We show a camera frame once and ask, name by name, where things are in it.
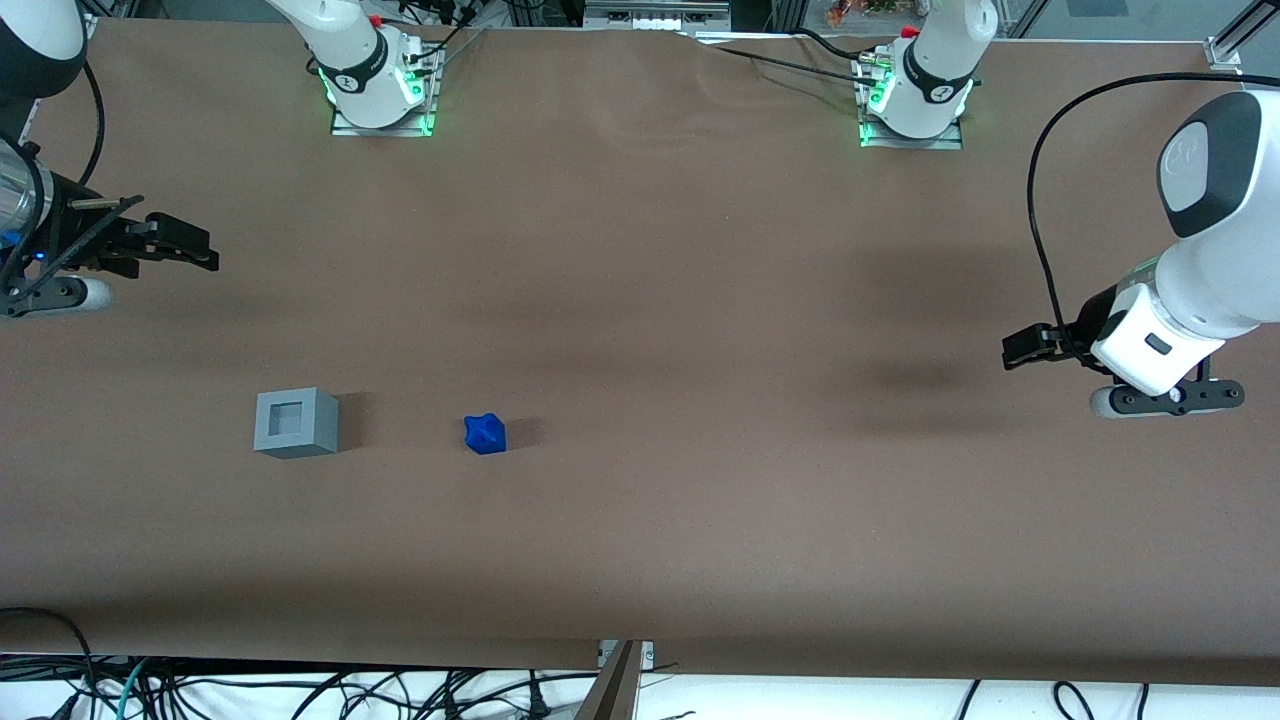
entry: metal mounting plate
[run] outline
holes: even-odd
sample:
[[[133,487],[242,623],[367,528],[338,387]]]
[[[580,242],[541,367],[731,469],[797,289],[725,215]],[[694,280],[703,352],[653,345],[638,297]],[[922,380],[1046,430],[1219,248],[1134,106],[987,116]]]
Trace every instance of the metal mounting plate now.
[[[884,58],[890,53],[890,46],[882,45],[876,49],[873,54],[867,54],[868,60],[850,60],[850,68],[854,70],[854,77],[869,77],[881,81],[884,76],[884,68],[878,64],[876,58]],[[859,85],[854,90],[854,99],[858,102],[858,140],[863,147],[899,147],[908,150],[963,150],[964,149],[964,136],[960,132],[959,118],[951,120],[947,129],[942,131],[942,135],[937,137],[931,137],[927,140],[916,140],[914,137],[904,137],[892,129],[884,120],[878,115],[868,110],[870,104],[870,97],[874,92],[883,90],[883,87],[868,87],[865,85]]]
[[[419,69],[428,72],[416,82],[421,83],[425,100],[399,122],[381,128],[365,128],[352,124],[334,108],[330,133],[342,137],[431,137],[435,133],[435,111],[440,105],[440,76],[445,61],[444,53],[433,53],[420,61]]]

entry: metal frame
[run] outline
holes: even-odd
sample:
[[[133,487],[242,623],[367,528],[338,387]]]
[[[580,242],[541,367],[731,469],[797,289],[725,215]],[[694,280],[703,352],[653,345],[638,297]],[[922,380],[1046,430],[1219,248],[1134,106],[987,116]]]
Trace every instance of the metal frame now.
[[[1041,13],[1044,12],[1050,0],[1032,0],[1027,6],[1027,12],[1023,13],[1023,17],[1018,18],[1018,22],[1014,23],[1012,29],[1009,31],[1006,37],[1027,37],[1027,33],[1032,31],[1032,26],[1036,24],[1036,20],[1039,19]],[[1009,3],[1004,3],[1002,5],[1006,13],[1010,12]]]
[[[620,641],[573,720],[632,720],[645,653],[641,641]]]
[[[1204,41],[1204,55],[1215,70],[1235,70],[1240,67],[1240,47],[1253,40],[1262,28],[1280,14],[1280,0],[1253,0],[1217,35]]]

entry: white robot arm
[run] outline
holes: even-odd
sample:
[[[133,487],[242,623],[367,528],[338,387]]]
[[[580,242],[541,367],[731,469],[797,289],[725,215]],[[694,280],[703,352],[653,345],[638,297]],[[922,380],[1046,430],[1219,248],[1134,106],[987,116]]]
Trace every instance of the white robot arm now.
[[[424,102],[421,38],[375,27],[356,0],[266,3],[302,33],[329,99],[351,123],[387,127]]]
[[[1060,359],[1057,345],[1088,348],[1083,361],[1124,383],[1094,393],[1102,416],[1239,405],[1238,383],[1185,378],[1228,340],[1280,322],[1280,92],[1206,104],[1165,145],[1157,178],[1179,241],[1091,299],[1068,337],[1041,324],[1005,338],[1006,369]]]
[[[919,36],[888,46],[892,77],[868,109],[901,136],[942,135],[964,113],[973,72],[998,26],[991,0],[936,0]]]

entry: white floor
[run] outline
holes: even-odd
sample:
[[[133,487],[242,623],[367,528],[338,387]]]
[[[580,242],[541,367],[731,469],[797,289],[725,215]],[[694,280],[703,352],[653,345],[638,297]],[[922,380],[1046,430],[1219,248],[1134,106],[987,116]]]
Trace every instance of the white floor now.
[[[291,675],[291,679],[319,682],[326,675]],[[375,683],[381,674],[361,682]],[[280,676],[236,676],[236,680],[270,680]],[[443,674],[421,673],[407,676],[410,694],[421,700],[443,679]],[[488,673],[468,685],[458,700],[527,679],[524,671]],[[643,680],[636,720],[669,720],[692,711],[690,720],[955,720],[966,680],[873,680],[819,678],[748,678],[728,675],[648,675]],[[580,701],[590,680],[544,683],[547,703],[556,708]],[[1051,683],[987,680],[978,689],[968,720],[1056,720]],[[401,697],[398,685],[389,694]],[[1082,683],[1096,720],[1132,720],[1137,711],[1138,685]],[[0,720],[29,720],[51,715],[67,697],[61,682],[0,683]],[[198,685],[184,691],[212,720],[288,720],[307,689],[239,689]],[[509,700],[525,706],[527,692],[511,693]],[[343,697],[332,691],[321,696],[302,715],[302,720],[332,720],[338,716]],[[1069,702],[1078,720],[1084,712]],[[76,720],[87,717],[87,703],[77,707]],[[99,717],[108,717],[100,705]],[[1280,717],[1280,688],[1213,688],[1155,685],[1147,702],[1149,720],[1272,720]],[[397,710],[389,705],[364,706],[352,720],[392,720]],[[507,705],[477,706],[466,717],[508,720],[520,717]],[[436,714],[434,720],[442,720]]]

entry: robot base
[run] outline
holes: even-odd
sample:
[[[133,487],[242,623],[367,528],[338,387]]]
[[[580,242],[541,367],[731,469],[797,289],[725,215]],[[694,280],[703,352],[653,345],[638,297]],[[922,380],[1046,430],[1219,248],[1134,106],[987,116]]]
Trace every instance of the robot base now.
[[[927,140],[916,140],[914,137],[904,137],[892,129],[884,120],[868,109],[872,102],[872,97],[883,92],[884,86],[888,85],[887,79],[891,82],[892,78],[886,78],[886,74],[891,67],[890,58],[891,47],[888,45],[877,46],[872,53],[863,53],[856,60],[850,61],[850,67],[854,70],[854,77],[869,77],[874,79],[878,85],[869,87],[865,85],[859,85],[854,91],[854,99],[858,102],[858,138],[863,147],[901,147],[909,150],[963,150],[964,137],[960,135],[960,122],[959,119],[951,120],[947,129],[937,137],[931,137]]]
[[[435,111],[440,104],[440,76],[444,73],[444,51],[433,53],[428,58],[419,60],[413,65],[415,72],[421,77],[408,81],[408,87],[413,92],[421,92],[425,100],[410,109],[410,111],[387,127],[366,128],[360,127],[338,111],[334,105],[333,122],[329,126],[330,135],[344,137],[431,137],[435,133]]]

